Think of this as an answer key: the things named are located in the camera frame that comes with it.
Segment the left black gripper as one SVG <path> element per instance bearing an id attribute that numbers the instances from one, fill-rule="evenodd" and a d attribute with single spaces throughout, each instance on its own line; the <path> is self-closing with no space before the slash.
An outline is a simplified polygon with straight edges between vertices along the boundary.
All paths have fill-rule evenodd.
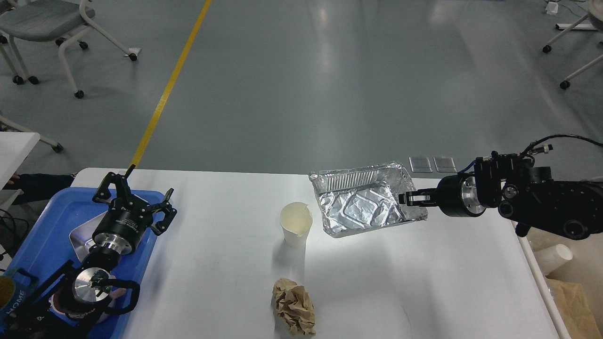
<path id="1" fill-rule="evenodd" d="M 92 234 L 97 246 L 105 246 L 118 252 L 134 252 L 149 228 L 160 236 L 168 230 L 177 209 L 171 202 L 174 188 L 166 191 L 163 200 L 149 205 L 146 200 L 134 202 L 127 178 L 136 165 L 131 164 L 125 174 L 108 172 L 92 197 L 93 202 L 109 206 Z"/>

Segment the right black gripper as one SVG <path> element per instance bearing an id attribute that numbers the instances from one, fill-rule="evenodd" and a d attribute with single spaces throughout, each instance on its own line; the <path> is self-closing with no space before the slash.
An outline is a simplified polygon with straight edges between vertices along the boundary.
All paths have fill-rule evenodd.
<path id="1" fill-rule="evenodd" d="M 406 200 L 407 206 L 413 207 L 439 206 L 441 212 L 449 217 L 475 218 L 486 210 L 478 199 L 474 176 L 466 173 L 446 176 L 436 188 L 401 193 L 399 200 Z"/>

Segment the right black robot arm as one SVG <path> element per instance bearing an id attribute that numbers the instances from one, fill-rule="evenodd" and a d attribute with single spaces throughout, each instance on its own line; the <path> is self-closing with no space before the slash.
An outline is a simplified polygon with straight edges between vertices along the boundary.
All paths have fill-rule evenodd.
<path id="1" fill-rule="evenodd" d="M 535 156 L 552 151 L 551 139 L 571 138 L 601 147 L 574 134 L 553 134 L 530 143 L 522 152 L 476 157 L 446 176 L 436 187 L 398 194 L 410 207 L 437 207 L 449 217 L 476 218 L 487 209 L 516 223 L 515 234 L 543 230 L 569 240 L 585 240 L 603 230 L 601 181 L 553 180 L 550 167 L 536 167 Z"/>

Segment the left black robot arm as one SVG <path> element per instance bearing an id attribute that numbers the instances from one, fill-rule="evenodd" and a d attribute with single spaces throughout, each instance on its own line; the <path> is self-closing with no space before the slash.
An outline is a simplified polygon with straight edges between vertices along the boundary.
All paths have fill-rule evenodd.
<path id="1" fill-rule="evenodd" d="M 102 315 L 120 316 L 135 309 L 141 286 L 114 275 L 124 256 L 133 255 L 145 235 L 160 236 L 177 215 L 174 189 L 151 203 L 130 189 L 124 174 L 108 172 L 92 195 L 107 210 L 90 236 L 90 248 L 76 264 L 66 260 L 43 283 L 9 302 L 2 321 L 3 339 L 86 339 Z"/>

